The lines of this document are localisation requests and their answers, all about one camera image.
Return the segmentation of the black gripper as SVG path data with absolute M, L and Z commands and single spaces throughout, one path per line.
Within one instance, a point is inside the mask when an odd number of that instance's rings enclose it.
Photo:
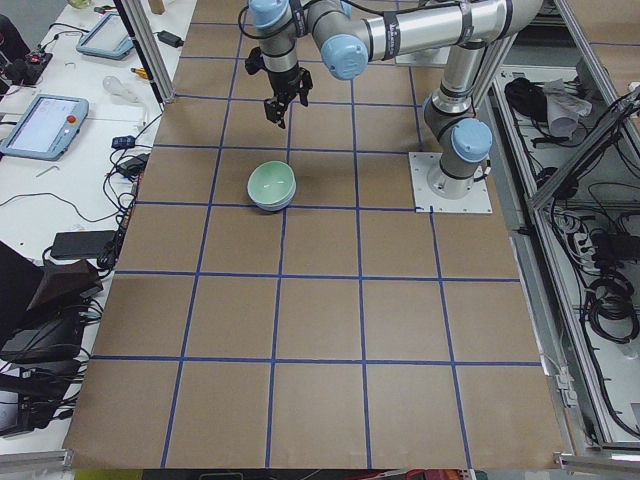
M 245 59 L 245 70 L 255 75 L 264 70 L 269 78 L 273 96 L 263 101 L 266 118 L 281 129 L 286 128 L 285 114 L 289 104 L 298 97 L 303 106 L 308 106 L 308 95 L 313 89 L 311 73 L 296 63 L 285 72 L 274 72 L 267 68 L 266 56 L 259 47 L 254 47 Z

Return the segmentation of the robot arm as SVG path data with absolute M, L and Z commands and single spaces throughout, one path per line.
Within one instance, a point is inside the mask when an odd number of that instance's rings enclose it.
M 367 10 L 351 16 L 351 1 L 250 1 L 250 17 L 258 41 L 245 61 L 248 74 L 263 70 L 273 91 L 264 102 L 266 118 L 283 127 L 293 100 L 308 103 L 313 87 L 309 71 L 298 61 L 296 43 L 309 35 L 331 75 L 353 80 L 375 61 L 446 47 L 447 63 L 439 87 L 424 104 L 424 119 L 441 146 L 438 163 L 428 175 L 437 196 L 458 200 L 479 178 L 493 143 L 490 128 L 473 117 L 479 81 L 494 72 L 498 61 L 487 57 L 490 46 L 514 37 L 541 9 L 539 1 L 423 1 L 404 10 Z

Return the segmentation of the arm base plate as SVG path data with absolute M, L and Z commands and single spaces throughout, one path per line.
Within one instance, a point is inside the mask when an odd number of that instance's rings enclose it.
M 417 213 L 492 214 L 482 167 L 478 165 L 468 179 L 453 179 L 441 169 L 441 156 L 436 152 L 408 154 L 414 210 Z

